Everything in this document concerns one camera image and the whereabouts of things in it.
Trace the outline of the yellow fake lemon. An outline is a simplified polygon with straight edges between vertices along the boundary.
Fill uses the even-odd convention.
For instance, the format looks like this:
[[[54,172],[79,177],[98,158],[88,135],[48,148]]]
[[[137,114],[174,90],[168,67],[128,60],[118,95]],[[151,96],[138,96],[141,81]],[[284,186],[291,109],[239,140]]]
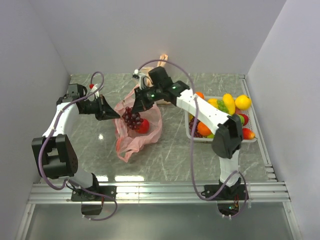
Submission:
[[[247,95],[240,95],[235,100],[235,106],[242,111],[248,110],[252,105],[252,100]]]

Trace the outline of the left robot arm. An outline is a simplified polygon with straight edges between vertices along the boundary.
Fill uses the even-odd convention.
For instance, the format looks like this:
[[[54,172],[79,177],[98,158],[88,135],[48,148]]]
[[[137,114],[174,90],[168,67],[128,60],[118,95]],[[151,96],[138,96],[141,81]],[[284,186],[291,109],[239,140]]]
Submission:
[[[47,131],[31,143],[39,175],[55,190],[62,190],[68,183],[89,201],[97,200],[101,189],[97,177],[79,166],[69,135],[79,115],[94,115],[98,121],[120,118],[120,115],[99,93],[103,85],[70,84],[67,93],[56,102],[56,112]],[[50,181],[62,179],[62,186]]]

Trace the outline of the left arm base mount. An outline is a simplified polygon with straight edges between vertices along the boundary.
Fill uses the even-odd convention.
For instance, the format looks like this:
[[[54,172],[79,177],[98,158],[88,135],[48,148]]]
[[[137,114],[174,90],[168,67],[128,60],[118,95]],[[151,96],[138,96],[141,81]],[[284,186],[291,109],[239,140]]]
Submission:
[[[81,203],[81,213],[83,215],[98,216],[102,212],[104,203],[116,199],[117,187],[114,185],[100,186],[98,193],[103,196],[75,189],[72,191],[70,201]]]

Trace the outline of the red fake apple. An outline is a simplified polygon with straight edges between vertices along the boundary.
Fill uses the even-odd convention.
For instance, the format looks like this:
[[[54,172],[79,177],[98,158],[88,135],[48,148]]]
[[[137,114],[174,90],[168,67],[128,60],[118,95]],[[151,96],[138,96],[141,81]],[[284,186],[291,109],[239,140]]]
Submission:
[[[150,129],[150,123],[147,119],[141,118],[139,122],[137,122],[135,131],[139,134],[147,134]]]

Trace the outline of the yellow fake mango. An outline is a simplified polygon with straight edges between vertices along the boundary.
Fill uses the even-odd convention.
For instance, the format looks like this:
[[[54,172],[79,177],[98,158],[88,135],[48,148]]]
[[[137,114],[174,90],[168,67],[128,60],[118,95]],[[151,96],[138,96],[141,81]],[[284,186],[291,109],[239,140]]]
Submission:
[[[229,93],[225,93],[222,97],[222,100],[228,110],[228,114],[231,116],[234,115],[236,112],[236,105],[235,105],[235,100],[232,97],[232,95]]]

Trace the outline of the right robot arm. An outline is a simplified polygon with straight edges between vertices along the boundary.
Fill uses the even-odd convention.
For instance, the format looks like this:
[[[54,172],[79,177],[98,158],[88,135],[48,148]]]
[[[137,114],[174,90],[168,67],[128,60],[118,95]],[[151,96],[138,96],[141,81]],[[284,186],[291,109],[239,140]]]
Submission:
[[[174,106],[187,111],[194,116],[194,120],[202,122],[214,134],[211,147],[219,157],[220,188],[213,196],[203,197],[196,194],[201,200],[212,201],[219,194],[226,199],[233,199],[238,193],[242,177],[239,172],[239,154],[243,141],[242,124],[239,116],[229,115],[199,97],[194,86],[188,86],[182,81],[173,82],[163,67],[156,67],[149,71],[152,86],[146,86],[146,74],[135,69],[132,77],[138,80],[135,88],[133,113],[149,110],[156,101],[165,100]]]

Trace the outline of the pink plastic bag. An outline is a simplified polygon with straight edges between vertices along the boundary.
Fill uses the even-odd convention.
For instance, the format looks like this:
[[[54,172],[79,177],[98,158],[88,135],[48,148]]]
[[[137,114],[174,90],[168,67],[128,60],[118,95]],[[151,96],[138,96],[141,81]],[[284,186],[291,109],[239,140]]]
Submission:
[[[162,133],[162,115],[156,103],[151,109],[142,112],[141,117],[149,122],[149,129],[144,134],[129,129],[122,118],[113,120],[116,138],[115,152],[117,157],[126,163],[132,154],[138,153],[145,145],[156,143]]]

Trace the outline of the purple grape bunch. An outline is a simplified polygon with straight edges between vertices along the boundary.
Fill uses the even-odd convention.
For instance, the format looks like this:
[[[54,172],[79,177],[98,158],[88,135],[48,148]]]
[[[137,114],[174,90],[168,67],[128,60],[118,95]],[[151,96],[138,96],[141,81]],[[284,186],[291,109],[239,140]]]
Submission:
[[[139,113],[132,113],[132,108],[128,106],[125,108],[122,119],[129,129],[135,131],[137,131],[142,126],[142,123],[144,121]]]

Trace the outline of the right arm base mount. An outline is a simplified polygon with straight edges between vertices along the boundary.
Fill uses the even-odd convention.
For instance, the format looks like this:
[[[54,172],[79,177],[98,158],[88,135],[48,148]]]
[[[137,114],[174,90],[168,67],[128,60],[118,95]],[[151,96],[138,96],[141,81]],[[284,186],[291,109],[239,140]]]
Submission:
[[[217,209],[221,216],[231,219],[241,212],[240,201],[246,204],[249,195],[244,184],[235,187],[225,186],[214,200],[218,201]]]

